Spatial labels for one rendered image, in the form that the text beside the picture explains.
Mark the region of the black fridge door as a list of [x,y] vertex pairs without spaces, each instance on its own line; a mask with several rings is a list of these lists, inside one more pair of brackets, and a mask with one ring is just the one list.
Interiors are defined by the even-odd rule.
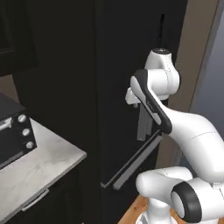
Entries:
[[97,2],[97,79],[101,186],[122,172],[157,130],[125,101],[130,76],[143,68],[149,52],[166,48],[177,58],[188,0],[99,0]]

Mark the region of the black fridge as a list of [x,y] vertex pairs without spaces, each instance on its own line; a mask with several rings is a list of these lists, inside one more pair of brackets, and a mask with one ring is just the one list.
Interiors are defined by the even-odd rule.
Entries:
[[102,217],[97,79],[97,2],[28,0],[38,64],[14,73],[30,116],[87,153],[81,164],[87,210]]

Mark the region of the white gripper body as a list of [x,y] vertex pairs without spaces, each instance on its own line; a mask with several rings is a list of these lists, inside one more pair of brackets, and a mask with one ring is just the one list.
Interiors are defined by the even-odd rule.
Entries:
[[127,89],[127,93],[125,95],[125,101],[129,104],[132,105],[134,108],[137,108],[138,105],[141,103],[138,98],[133,94],[131,88],[129,87]]

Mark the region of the black toaster oven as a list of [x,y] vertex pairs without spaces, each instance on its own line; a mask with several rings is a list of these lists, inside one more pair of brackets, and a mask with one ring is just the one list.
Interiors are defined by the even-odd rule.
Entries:
[[[27,116],[25,122],[18,121],[20,115]],[[11,127],[0,131],[0,169],[37,148],[31,119],[26,109],[10,97],[0,93],[0,122],[10,117],[12,118]],[[31,133],[23,136],[24,129],[29,129]],[[28,142],[34,143],[32,149],[26,148]]]

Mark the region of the black freezer drawer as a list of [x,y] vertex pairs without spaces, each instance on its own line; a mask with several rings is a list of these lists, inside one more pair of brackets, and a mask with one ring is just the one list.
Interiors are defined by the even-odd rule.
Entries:
[[153,170],[156,166],[158,158],[159,145],[154,151],[140,164],[136,171],[117,191],[113,184],[122,176],[122,174],[130,167],[130,165],[138,158],[152,141],[161,134],[156,131],[138,150],[138,152],[127,162],[120,171],[106,184],[101,183],[101,221],[99,224],[117,224],[123,217],[130,205],[138,196],[136,189],[136,178],[141,172]]

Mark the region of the black wall cupboard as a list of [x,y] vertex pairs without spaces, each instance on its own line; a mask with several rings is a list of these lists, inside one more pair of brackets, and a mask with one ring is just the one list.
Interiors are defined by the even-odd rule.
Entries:
[[38,64],[28,0],[0,0],[0,77]]

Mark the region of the black base cupboard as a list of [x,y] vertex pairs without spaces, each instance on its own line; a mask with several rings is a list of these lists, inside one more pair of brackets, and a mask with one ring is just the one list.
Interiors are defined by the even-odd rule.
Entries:
[[49,193],[27,211],[20,211],[5,224],[100,224],[96,209],[88,210],[82,169],[73,168],[53,184]]

